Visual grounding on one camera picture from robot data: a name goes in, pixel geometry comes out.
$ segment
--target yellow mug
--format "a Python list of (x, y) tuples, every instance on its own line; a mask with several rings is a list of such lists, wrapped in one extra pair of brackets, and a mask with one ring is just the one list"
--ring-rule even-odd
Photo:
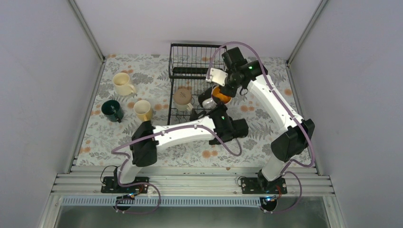
[(133, 109), (137, 117), (141, 121), (149, 121), (153, 118), (153, 110), (151, 109), (151, 104), (146, 100), (136, 102)]

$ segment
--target mug handle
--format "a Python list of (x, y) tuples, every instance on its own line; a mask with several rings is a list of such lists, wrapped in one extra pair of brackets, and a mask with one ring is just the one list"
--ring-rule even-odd
[(201, 104), (205, 109), (214, 108), (217, 105), (211, 97), (204, 100)]
[(132, 84), (127, 84), (127, 85), (131, 87), (132, 92), (135, 94), (136, 93), (136, 87), (134, 85), (132, 85)]
[(121, 123), (121, 122), (122, 122), (122, 120), (117, 116), (117, 114), (115, 114), (115, 118), (116, 118), (116, 120), (118, 121), (118, 123)]
[(188, 104), (188, 107), (186, 108), (188, 111), (191, 111), (193, 109), (193, 105), (192, 104)]

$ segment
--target cream mug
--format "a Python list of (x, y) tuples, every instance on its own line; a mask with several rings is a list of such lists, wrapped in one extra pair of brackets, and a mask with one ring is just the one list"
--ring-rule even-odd
[(149, 121), (153, 117), (153, 110), (151, 109), (151, 104), (146, 100), (136, 102), (133, 109), (137, 117), (141, 121)]
[(131, 93), (136, 93), (136, 88), (133, 85), (133, 81), (127, 73), (118, 73), (112, 78), (115, 91), (117, 94), (126, 96)]

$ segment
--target vent grille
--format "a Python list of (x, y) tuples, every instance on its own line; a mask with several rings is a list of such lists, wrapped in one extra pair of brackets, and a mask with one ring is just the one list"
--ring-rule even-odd
[[(116, 197), (111, 196), (66, 196), (64, 206), (114, 206)], [(124, 200), (119, 205), (155, 206), (158, 197), (136, 197)], [(161, 197), (162, 207), (257, 207), (259, 197)]]

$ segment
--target floral pattern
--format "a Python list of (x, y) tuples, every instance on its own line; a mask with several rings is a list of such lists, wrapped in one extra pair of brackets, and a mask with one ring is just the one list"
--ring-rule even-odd
[[(120, 165), (123, 156), (112, 155), (111, 150), (128, 143), (141, 124), (133, 111), (139, 100), (147, 100), (153, 108), (153, 125), (166, 125), (169, 112), (171, 83), (168, 77), (167, 55), (110, 55), (102, 75), (99, 89), (92, 108), (86, 133), (77, 159), (77, 165)], [(291, 86), (285, 67), (280, 58), (262, 57), (273, 83), (296, 109)], [(137, 89), (136, 94), (120, 96), (114, 92), (112, 77), (126, 72)], [(108, 121), (101, 113), (101, 105), (110, 99), (117, 100), (124, 111), (121, 123)], [(237, 95), (228, 105), (228, 115), (233, 119), (245, 118), (249, 125), (249, 135), (239, 139), (243, 153), (240, 157), (230, 155), (221, 145), (209, 145), (208, 141), (195, 141), (176, 145), (158, 151), (158, 161), (153, 166), (183, 167), (262, 167), (271, 153), (270, 143), (279, 136), (278, 127), (270, 115), (263, 110), (257, 98), (248, 93)], [(171, 124), (176, 124), (175, 117)], [(227, 142), (234, 152), (239, 152), (235, 140)], [(121, 150), (130, 152), (128, 147)], [(310, 157), (307, 150), (297, 160), (308, 164)]]

